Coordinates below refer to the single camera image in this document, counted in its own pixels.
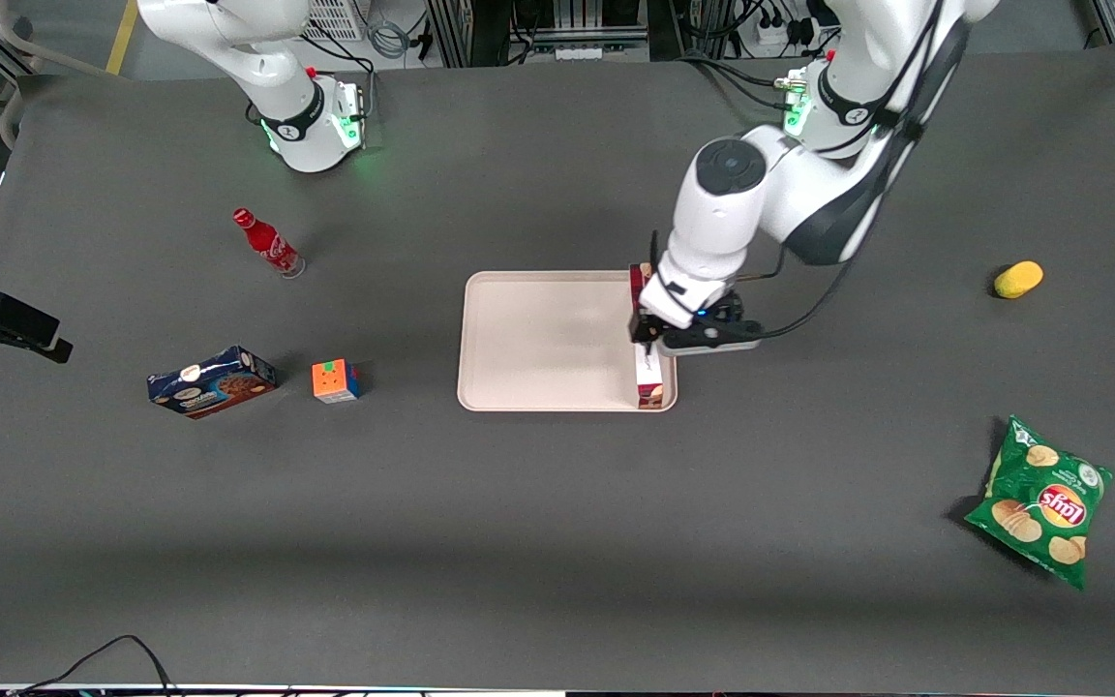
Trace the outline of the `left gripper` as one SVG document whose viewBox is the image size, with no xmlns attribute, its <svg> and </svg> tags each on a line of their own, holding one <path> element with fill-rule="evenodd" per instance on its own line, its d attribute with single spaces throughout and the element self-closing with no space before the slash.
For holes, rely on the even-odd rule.
<svg viewBox="0 0 1115 697">
<path fill-rule="evenodd" d="M 676 329 L 690 329 L 695 318 L 720 300 L 727 291 L 726 278 L 702 278 L 687 273 L 673 263 L 673 256 L 662 256 L 655 263 L 653 273 L 644 289 L 639 292 L 639 304 L 647 313 L 653 314 Z M 663 323 L 648 323 L 641 308 L 632 310 L 628 322 L 632 343 L 644 345 L 646 354 L 655 354 L 656 341 L 662 339 Z"/>
</svg>

